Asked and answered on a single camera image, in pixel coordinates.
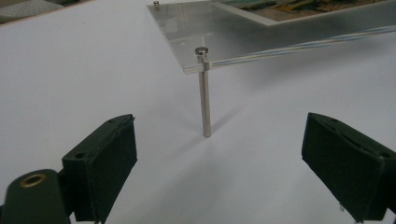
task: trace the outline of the white background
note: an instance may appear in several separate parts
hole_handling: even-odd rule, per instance
[[[204,138],[198,77],[150,3],[97,0],[0,27],[0,201],[13,179],[60,171],[94,129],[132,113],[138,162],[107,223],[354,223],[302,161],[306,115],[396,149],[396,34],[210,71]]]

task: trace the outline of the metal rod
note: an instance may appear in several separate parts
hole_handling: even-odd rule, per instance
[[[204,69],[205,71],[198,73],[198,76],[199,76],[199,86],[201,93],[201,109],[202,109],[202,123],[204,127],[204,136],[210,137],[210,135],[212,135],[212,127],[210,125],[209,81],[208,81],[208,73],[206,68],[207,53],[208,53],[208,49],[205,47],[200,47],[195,50],[198,63],[202,63],[205,68]]]

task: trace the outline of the glass panel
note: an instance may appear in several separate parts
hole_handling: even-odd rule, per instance
[[[227,2],[148,6],[186,74],[203,71],[194,55],[202,46],[209,48],[209,69],[215,69],[396,31],[396,0],[286,21]]]

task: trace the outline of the mounting hole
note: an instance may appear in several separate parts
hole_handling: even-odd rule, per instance
[[[34,174],[29,175],[21,181],[21,187],[23,188],[31,188],[34,187],[46,179],[46,175],[43,174]]]
[[[75,155],[75,158],[76,158],[76,159],[82,159],[82,158],[85,157],[85,155],[86,155],[86,154],[85,154],[84,152],[79,152],[78,154]]]

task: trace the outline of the brass insert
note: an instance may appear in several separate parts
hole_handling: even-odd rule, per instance
[[[33,175],[29,175],[26,178],[24,178],[21,181],[21,187],[23,188],[31,188],[34,187],[36,185],[39,185],[41,182],[43,182],[45,179],[47,178],[46,175],[43,174],[33,174]]]

